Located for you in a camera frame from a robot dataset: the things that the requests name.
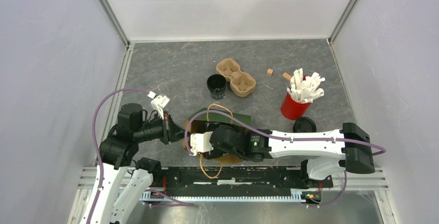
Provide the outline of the brown paper bag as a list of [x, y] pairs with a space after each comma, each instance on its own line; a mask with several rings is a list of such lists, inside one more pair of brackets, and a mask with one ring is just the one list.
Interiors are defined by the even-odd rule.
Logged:
[[[228, 114], [230, 114], [232, 117], [235, 117], [240, 121], [243, 121], [245, 124], [250, 125], [252, 123], [250, 115], [233, 113], [231, 110], [229, 110], [228, 108], [226, 108], [225, 106], [222, 106], [220, 104], [212, 103], [206, 108], [206, 110], [212, 110], [212, 107], [217, 107], [217, 108], [221, 108], [221, 109], [225, 110], [225, 112], [228, 112]], [[187, 141], [189, 144], [191, 144], [191, 139], [190, 139], [191, 133], [204, 133], [206, 131], [205, 121], [194, 120], [191, 123], [191, 126], [189, 126], [189, 121], [191, 119], [192, 119], [192, 117], [189, 117], [188, 120], [185, 121], [185, 125], [184, 125], [184, 127], [187, 128], [187, 130], [189, 132], [188, 138], [187, 138]], [[232, 154], [222, 155], [220, 158], [213, 159], [213, 161], [220, 162], [221, 166], [219, 168], [218, 173], [215, 176], [210, 176], [207, 174], [207, 172], [203, 168], [203, 159], [205, 159], [204, 154], [197, 152], [196, 156], [199, 157], [199, 165], [200, 165], [201, 171], [203, 172], [203, 174], [207, 178], [209, 178], [211, 180], [218, 178], [224, 165], [235, 165], [235, 164], [244, 162], [244, 159], [238, 158], [236, 155], [232, 155]]]

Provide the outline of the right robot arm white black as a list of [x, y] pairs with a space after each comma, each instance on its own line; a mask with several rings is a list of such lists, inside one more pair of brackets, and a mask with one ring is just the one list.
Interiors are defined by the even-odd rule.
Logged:
[[344, 123], [342, 129], [326, 132], [293, 133], [262, 129], [244, 133], [230, 125], [220, 125], [203, 134], [199, 144], [200, 152], [210, 159], [233, 155], [240, 160], [261, 162], [303, 156], [299, 181], [306, 187], [342, 171], [375, 172], [370, 137], [355, 123]]

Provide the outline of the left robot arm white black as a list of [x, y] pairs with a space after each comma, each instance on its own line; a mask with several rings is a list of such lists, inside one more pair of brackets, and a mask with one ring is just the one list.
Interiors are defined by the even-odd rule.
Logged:
[[81, 223], [126, 223], [141, 195], [150, 186], [162, 182], [161, 164], [157, 160], [141, 158], [128, 185], [122, 192], [119, 187], [139, 143], [161, 140], [164, 144], [180, 141], [184, 129], [175, 124], [168, 112], [145, 119], [147, 111], [140, 104], [128, 103], [121, 107], [117, 123], [99, 146], [100, 164], [96, 182]]

